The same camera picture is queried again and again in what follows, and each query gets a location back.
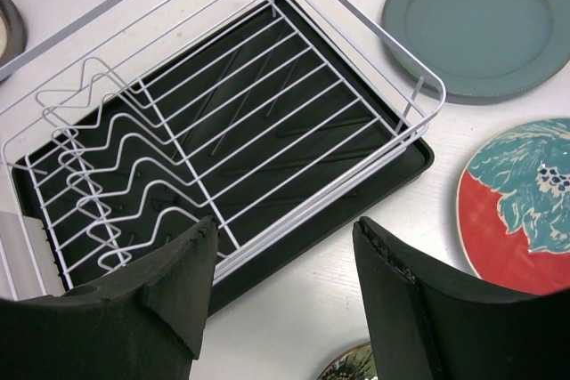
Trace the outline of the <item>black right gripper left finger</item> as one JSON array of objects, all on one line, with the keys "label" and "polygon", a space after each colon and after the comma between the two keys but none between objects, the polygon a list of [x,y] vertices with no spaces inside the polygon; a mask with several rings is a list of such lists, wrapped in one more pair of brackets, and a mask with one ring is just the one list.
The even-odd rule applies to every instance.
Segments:
[{"label": "black right gripper left finger", "polygon": [[3,379],[186,379],[216,267],[207,216],[123,268],[61,296],[1,302]]}]

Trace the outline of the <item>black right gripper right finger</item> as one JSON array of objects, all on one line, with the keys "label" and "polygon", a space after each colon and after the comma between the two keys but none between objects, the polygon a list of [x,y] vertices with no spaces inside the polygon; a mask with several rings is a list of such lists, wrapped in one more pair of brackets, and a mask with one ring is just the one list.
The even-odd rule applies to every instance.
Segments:
[{"label": "black right gripper right finger", "polygon": [[409,246],[369,217],[354,257],[381,379],[567,379],[569,292],[531,295]]}]

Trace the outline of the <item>green plate with flower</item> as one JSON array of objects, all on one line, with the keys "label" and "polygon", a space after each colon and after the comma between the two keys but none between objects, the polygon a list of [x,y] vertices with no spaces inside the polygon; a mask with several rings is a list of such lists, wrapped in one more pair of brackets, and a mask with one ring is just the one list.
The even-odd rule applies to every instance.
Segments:
[{"label": "green plate with flower", "polygon": [[358,344],[337,356],[317,380],[378,380],[371,342]]}]

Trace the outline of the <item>dark rimmed cream plate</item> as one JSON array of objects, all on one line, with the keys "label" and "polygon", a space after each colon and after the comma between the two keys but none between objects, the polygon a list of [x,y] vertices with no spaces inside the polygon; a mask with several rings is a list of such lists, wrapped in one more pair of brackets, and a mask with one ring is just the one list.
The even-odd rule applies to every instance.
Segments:
[{"label": "dark rimmed cream plate", "polygon": [[1,0],[1,66],[24,53],[28,44],[28,28],[13,0]]}]

